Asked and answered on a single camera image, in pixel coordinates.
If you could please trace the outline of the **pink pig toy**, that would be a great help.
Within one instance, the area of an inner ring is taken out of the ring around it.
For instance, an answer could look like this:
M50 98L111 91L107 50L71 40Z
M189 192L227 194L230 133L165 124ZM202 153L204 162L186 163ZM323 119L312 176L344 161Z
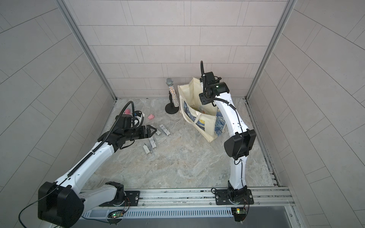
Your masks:
M149 116L148 116L148 119L149 120L152 120L152 119L154 119L155 118L155 116L154 115L152 115L152 114L150 114Z

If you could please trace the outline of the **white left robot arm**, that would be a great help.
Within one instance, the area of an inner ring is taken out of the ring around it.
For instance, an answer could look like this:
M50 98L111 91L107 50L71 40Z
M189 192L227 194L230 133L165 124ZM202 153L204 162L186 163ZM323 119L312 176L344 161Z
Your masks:
M54 182L45 182L38 193L38 218L64 228L72 227L94 207L123 206L123 214L132 205L121 183L109 181L89 192L82 189L94 172L125 143L152 137L157 129L143 125L144 115L127 102L111 129L102 134L92 149L69 171Z

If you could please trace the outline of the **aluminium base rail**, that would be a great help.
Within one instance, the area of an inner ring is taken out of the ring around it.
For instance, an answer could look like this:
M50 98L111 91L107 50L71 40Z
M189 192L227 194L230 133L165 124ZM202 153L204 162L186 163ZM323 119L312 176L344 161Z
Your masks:
M255 209L281 208L292 215L294 199L286 187L252 187L253 205L217 205L212 188L134 189L140 191L137 206L94 206L82 219L117 222L122 219L234 218L244 220Z

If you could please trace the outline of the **black microphone stand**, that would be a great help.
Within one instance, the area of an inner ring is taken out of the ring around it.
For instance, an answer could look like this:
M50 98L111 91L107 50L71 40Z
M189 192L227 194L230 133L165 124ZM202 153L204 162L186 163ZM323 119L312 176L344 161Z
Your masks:
M179 107L175 107L171 92L169 92L170 102L165 106L165 111L168 114L176 114L179 111Z

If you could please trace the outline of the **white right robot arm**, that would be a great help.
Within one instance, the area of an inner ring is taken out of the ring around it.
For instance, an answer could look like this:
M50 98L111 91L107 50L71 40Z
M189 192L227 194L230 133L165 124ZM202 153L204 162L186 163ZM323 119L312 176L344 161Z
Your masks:
M242 120L225 83L201 82L201 86L202 93L199 96L202 104L217 106L229 131L230 137L224 142L224 150L231 159L228 190L233 195L243 194L247 191L246 161L256 139L256 132L249 129Z

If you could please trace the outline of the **canvas bag starry night print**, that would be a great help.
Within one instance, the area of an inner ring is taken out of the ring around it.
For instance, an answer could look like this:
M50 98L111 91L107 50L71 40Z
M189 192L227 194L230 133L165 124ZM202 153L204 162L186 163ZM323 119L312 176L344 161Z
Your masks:
M189 84L179 85L178 92L180 112L186 122L193 125L208 142L219 137L223 133L226 123L218 107L211 103L205 105L201 103L200 80L192 78Z

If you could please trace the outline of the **pink figure toy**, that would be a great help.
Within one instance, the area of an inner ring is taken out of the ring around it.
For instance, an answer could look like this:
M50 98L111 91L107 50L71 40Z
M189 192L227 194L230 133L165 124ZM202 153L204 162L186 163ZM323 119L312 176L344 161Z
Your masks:
M130 110L130 109L126 109L126 110L124 111L124 114L125 114L125 115L131 115L131 113L132 113L132 112L131 112L131 110Z

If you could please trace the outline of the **rhinestone microphone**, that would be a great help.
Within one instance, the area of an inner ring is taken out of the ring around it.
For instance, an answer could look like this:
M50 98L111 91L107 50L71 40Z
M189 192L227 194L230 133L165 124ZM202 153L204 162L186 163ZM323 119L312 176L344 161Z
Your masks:
M174 81L171 78L167 78L166 79L166 84L169 87L169 92L172 96L172 102L174 104L174 107L179 107L179 101L178 101L176 90L175 90L175 87L174 87Z

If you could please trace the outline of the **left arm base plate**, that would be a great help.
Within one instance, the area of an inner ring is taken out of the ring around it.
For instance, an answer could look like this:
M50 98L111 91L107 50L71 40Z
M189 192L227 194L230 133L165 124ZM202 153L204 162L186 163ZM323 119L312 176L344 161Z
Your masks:
M100 207L122 207L137 206L140 197L140 191L118 191L109 202L100 204Z

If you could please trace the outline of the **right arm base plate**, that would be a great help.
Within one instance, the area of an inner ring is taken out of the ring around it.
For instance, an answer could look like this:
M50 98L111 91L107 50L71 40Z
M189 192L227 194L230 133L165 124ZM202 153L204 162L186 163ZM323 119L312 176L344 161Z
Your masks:
M252 191L247 188L234 190L232 188L216 189L211 192L215 195L217 205L253 205L254 199Z

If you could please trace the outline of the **clear compass case small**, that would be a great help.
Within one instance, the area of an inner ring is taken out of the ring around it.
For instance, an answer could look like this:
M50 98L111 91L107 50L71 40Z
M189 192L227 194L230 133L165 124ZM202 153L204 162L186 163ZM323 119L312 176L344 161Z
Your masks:
M148 146L146 144L143 145L143 149L145 151L146 154L150 154L151 151L149 150Z

